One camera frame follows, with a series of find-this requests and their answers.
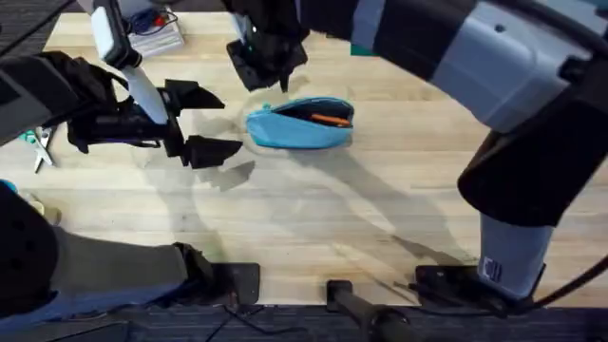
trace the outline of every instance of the black mount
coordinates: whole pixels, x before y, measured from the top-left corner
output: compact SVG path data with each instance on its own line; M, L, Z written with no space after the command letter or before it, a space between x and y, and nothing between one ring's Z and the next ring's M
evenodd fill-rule
M366 341L422 341L404 314L385 305L373 305L352 293L348 280L330 280L326 285L327 310L352 318L361 328Z
M534 302L544 266L530 295L522 300L510 299L487 285L477 275L476 266L418 266L416 282L408 288L418 294L423 307L475 308L506 318Z

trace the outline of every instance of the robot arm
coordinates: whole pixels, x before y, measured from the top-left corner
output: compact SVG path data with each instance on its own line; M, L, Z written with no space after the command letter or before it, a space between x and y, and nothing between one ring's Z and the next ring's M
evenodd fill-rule
M178 117L185 108L223 108L196 82L166 80L156 88L139 68L142 56L127 38L128 24L116 0L96 0L91 16L99 57L125 79L62 52L0 61L0 145L36 126L67 122L68 140L83 153L97 143L161 147L183 166L219 166L242 142L181 133ZM129 91L119 102L113 82Z
M593 6L541 0L224 3L245 23L238 26L242 39L231 45L248 52L228 47L237 70L293 69L280 62L301 56L307 29L314 29L373 50L438 86L491 128L458 182L481 213L476 280L506 302L533 294L554 227L608 151L608 102L601 95L608 55L599 38L608 22ZM278 15L285 12L291 15ZM280 47L265 44L276 41ZM267 86L242 74L248 88ZM273 76L285 79L280 72Z

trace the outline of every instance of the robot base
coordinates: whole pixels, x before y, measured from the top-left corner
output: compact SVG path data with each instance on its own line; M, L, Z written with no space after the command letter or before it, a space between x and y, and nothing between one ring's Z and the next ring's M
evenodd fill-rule
M509 299L479 281L476 266L418 266L416 283L410 290L427 308L478 308L499 317L506 317L534 301L533 295L544 272L544 266L530 296L522 300Z

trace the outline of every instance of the blue object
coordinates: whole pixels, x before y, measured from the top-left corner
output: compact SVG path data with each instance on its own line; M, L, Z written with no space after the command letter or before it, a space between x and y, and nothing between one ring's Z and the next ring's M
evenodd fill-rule
M12 190L14 193L17 192L17 187L15 186L15 184L11 183L8 180L0 180L1 183L5 184L10 190Z
M320 122L313 114L352 122L354 108L331 97L300 99L278 107L265 105L247 117L247 130L261 146L279 148L328 148L344 143L352 125Z

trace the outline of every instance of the scissors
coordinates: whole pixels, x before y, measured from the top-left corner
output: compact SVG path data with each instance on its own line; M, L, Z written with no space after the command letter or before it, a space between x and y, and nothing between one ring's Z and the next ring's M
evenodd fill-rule
M50 142L50 138L53 135L55 127L44 128L41 133L40 139L36 135L36 131L31 129L26 133L21 135L21 139L33 145L36 150L36 163L34 164L34 173L38 173L40 170L40 165L42 165L42 161L45 161L46 164L50 166L54 166L53 159L50 157L47 146L48 142Z

